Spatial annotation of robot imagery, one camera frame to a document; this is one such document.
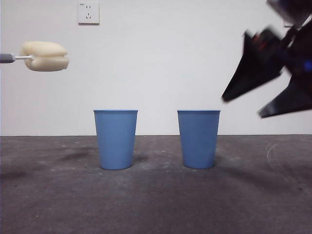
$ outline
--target white wall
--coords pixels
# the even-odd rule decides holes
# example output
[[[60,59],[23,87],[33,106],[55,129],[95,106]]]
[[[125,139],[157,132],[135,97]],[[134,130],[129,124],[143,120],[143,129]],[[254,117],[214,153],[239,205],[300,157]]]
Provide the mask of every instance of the white wall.
[[[311,134],[312,111],[256,113],[289,75],[223,104],[243,33],[282,20],[265,0],[100,0],[100,26],[78,26],[77,0],[2,0],[2,52],[62,44],[65,71],[1,66],[2,135],[95,135],[93,109],[139,109],[138,135],[178,134],[177,109],[221,109],[219,134]]]

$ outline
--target wall socket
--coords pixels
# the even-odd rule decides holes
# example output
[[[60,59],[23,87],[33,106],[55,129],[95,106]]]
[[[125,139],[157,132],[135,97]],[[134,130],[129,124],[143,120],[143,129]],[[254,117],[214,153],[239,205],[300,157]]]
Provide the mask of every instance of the wall socket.
[[[99,24],[99,3],[80,2],[78,4],[78,24]]]

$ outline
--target sponge on stick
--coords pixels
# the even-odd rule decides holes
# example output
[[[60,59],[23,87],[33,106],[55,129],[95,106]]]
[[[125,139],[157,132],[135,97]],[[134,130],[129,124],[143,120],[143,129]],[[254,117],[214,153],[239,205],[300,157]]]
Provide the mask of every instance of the sponge on stick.
[[[32,55],[25,60],[26,66],[32,71],[53,72],[66,69],[69,59],[64,57],[67,51],[57,43],[45,41],[28,41],[22,46],[21,56]]]

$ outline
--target blue plastic cup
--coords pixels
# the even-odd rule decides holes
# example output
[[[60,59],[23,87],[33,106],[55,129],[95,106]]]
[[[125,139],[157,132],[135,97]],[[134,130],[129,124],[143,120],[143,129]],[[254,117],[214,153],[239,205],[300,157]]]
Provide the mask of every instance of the blue plastic cup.
[[[178,110],[183,164],[207,169],[214,165],[219,110]]]
[[[137,110],[94,110],[101,168],[131,167]]]

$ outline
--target floor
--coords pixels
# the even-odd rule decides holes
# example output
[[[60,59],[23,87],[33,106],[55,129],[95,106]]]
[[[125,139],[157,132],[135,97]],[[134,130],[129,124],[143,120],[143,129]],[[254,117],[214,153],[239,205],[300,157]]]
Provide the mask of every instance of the floor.
[[[3,234],[311,234],[312,135],[219,136],[215,166],[179,136],[137,136],[99,166],[94,136],[1,138]]]

